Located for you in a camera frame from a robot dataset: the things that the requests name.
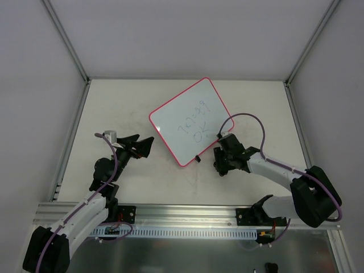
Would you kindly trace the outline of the pink-framed whiteboard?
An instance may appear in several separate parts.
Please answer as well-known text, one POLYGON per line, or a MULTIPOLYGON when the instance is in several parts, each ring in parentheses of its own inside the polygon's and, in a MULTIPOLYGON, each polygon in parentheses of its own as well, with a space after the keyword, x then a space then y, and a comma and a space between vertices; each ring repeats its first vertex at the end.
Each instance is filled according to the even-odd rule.
POLYGON ((205 77, 149 114, 149 120, 178 165, 187 166, 217 134, 235 124, 211 79, 205 77))

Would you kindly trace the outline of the black whiteboard eraser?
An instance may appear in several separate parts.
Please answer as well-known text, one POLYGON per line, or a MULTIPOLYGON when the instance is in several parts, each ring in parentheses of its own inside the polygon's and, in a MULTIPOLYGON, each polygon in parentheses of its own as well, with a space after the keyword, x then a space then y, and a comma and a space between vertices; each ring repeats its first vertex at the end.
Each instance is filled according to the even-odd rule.
POLYGON ((224 162, 216 160, 213 166, 221 177, 227 175, 229 172, 229 166, 224 162))

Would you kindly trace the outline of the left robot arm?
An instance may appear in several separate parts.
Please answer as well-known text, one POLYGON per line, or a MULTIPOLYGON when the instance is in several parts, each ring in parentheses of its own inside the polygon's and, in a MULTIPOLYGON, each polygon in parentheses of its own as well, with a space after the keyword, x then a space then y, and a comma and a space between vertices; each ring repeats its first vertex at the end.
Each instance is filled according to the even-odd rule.
POLYGON ((71 258, 88 235, 103 223, 122 222, 116 197, 116 181, 130 159, 147 158, 154 137, 141 140, 138 134, 118 138, 115 131, 96 133, 110 147, 110 158, 94 164, 89 192, 65 216, 49 227, 38 226, 31 235, 22 269, 27 272, 66 272, 71 258))

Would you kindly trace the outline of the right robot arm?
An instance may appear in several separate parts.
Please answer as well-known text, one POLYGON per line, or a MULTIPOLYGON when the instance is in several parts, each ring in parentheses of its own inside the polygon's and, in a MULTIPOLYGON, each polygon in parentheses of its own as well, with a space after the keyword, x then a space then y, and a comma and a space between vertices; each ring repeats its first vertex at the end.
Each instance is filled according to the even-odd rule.
POLYGON ((317 228, 342 218, 342 201, 322 168, 295 168, 268 158, 255 147, 244 148, 232 133, 218 136, 214 167, 220 176, 233 170, 265 177, 287 189, 289 196, 267 195, 252 205, 246 217, 267 225, 274 218, 299 218, 317 228))

